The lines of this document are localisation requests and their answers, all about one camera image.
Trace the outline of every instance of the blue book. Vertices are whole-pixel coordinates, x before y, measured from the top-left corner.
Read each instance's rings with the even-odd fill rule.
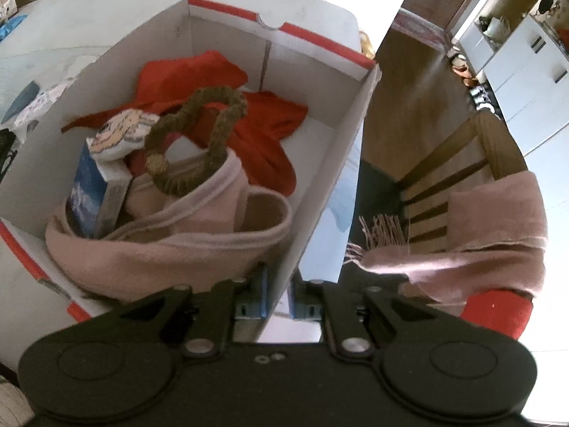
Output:
[[[115,229],[131,180],[122,160],[95,162],[85,144],[69,198],[81,235],[100,239]]]

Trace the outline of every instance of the red cloth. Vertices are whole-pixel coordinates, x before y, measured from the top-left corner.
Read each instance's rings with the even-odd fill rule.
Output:
[[[491,290],[469,297],[460,317],[517,340],[532,311],[533,304],[524,297],[508,290]]]
[[[164,114],[179,107],[197,88],[225,85],[239,88],[247,81],[247,74],[217,51],[208,51],[193,58],[152,61],[144,65],[140,72],[134,101],[77,119],[62,131],[73,127],[101,128],[108,119],[124,109]],[[241,159],[251,184],[289,196],[297,186],[297,178],[280,140],[290,136],[300,126],[308,108],[285,101],[268,91],[246,93],[245,96],[249,102],[247,116],[235,125],[228,146]],[[211,104],[204,108],[199,121],[188,133],[188,137],[198,146],[207,147],[215,110],[224,107]],[[143,171],[140,152],[129,156],[128,163],[134,176]]]

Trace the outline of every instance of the pink felt item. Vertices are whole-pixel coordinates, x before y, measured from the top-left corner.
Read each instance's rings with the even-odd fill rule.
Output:
[[[189,170],[202,158],[171,169]],[[75,235],[65,204],[46,230],[50,255],[72,281],[124,302],[175,285],[204,292],[219,281],[246,277],[272,258],[292,220],[286,198],[248,184],[231,149],[224,165],[190,194],[166,196],[143,175],[133,181],[125,207],[134,219],[98,241]]]
[[[448,252],[408,255],[402,246],[386,246],[352,261],[377,274],[405,273],[444,304],[491,289],[540,293],[547,219],[533,173],[451,194],[447,224]]]

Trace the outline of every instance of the white table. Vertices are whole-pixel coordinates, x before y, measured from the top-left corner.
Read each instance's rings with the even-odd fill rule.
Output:
[[[75,56],[102,55],[178,1],[39,0],[26,6],[23,12],[29,14],[28,18],[0,45],[0,116],[39,73]],[[217,1],[259,12],[272,27],[291,22],[360,50],[356,18],[338,6],[320,0]],[[339,276],[355,204],[360,145],[361,133],[302,258],[304,279],[336,281]],[[65,315],[64,300],[36,284],[13,258],[8,262],[7,255],[0,252],[0,360],[15,367],[29,344],[73,322]],[[318,326],[308,330],[301,327],[303,335],[289,339],[318,339]]]

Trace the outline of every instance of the brown scrunchie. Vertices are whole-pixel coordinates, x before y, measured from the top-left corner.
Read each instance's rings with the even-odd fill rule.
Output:
[[[220,102],[228,108],[219,112],[209,139],[204,160],[191,172],[172,178],[168,174],[168,161],[160,152],[160,144],[171,132],[184,132],[193,127],[202,108],[209,103]],[[242,92],[228,86],[200,88],[175,114],[168,114],[152,126],[144,141],[146,171],[153,177],[160,191],[170,196],[183,197],[207,181],[223,165],[227,158],[226,143],[234,125],[247,113],[247,100]]]

